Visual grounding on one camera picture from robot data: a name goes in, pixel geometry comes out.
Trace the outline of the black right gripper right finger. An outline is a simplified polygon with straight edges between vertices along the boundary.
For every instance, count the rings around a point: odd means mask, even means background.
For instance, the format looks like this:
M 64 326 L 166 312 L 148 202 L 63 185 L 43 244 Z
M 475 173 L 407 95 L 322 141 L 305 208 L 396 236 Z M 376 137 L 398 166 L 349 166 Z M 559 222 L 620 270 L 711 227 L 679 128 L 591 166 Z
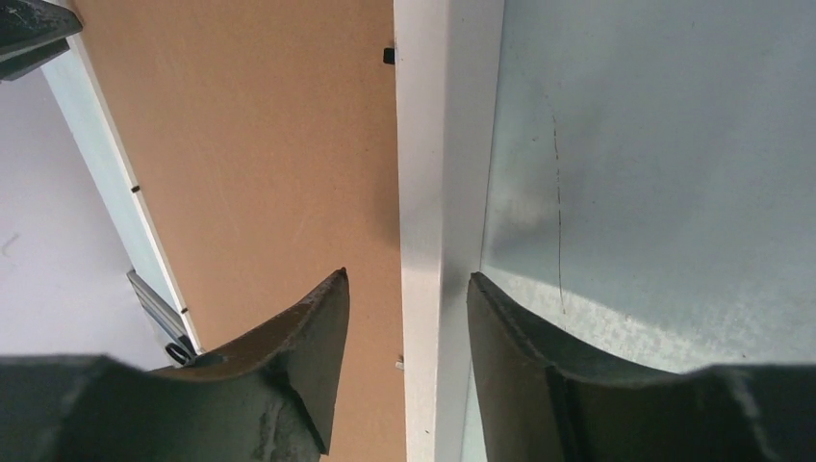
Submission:
M 815 369 L 645 367 L 591 346 L 475 272 L 472 367 L 491 461 L 811 461 Z

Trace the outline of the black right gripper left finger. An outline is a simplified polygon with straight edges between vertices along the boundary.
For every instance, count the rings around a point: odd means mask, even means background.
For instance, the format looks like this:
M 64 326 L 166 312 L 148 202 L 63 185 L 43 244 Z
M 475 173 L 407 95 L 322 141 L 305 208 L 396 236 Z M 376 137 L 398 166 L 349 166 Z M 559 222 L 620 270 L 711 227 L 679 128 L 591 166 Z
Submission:
M 291 308 L 180 368 L 106 355 L 3 357 L 5 461 L 317 461 L 349 321 L 337 269 Z

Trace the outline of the brown backing board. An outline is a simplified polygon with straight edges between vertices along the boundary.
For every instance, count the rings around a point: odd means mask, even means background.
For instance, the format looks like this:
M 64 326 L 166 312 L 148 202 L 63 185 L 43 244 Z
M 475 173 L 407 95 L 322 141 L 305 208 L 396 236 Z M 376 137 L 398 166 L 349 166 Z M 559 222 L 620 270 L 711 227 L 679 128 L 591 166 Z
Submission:
M 82 40 L 198 342 L 338 268 L 333 461 L 406 457 L 389 1 L 78 1 Z

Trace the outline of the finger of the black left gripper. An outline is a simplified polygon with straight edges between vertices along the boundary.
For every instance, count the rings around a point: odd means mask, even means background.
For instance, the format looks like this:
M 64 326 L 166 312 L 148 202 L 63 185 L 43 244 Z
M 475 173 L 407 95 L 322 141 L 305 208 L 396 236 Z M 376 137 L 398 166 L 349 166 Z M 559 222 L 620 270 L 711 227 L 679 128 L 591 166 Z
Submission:
M 40 0 L 1 0 L 1 60 L 16 58 L 83 30 L 68 8 Z
M 65 38 L 59 39 L 39 48 L 32 49 L 21 55 L 8 58 L 1 62 L 1 81 L 10 82 L 27 75 L 42 65 L 54 60 L 69 50 Z

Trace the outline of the aluminium corner rail left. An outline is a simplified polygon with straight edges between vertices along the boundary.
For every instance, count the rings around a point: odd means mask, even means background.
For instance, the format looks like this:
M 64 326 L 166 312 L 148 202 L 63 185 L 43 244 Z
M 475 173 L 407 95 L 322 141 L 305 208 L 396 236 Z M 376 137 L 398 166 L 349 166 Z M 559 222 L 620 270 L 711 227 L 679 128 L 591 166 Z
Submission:
M 190 364 L 197 353 L 180 315 L 134 269 L 127 272 L 127 277 L 140 306 L 167 337 L 162 341 L 166 354 L 179 367 Z

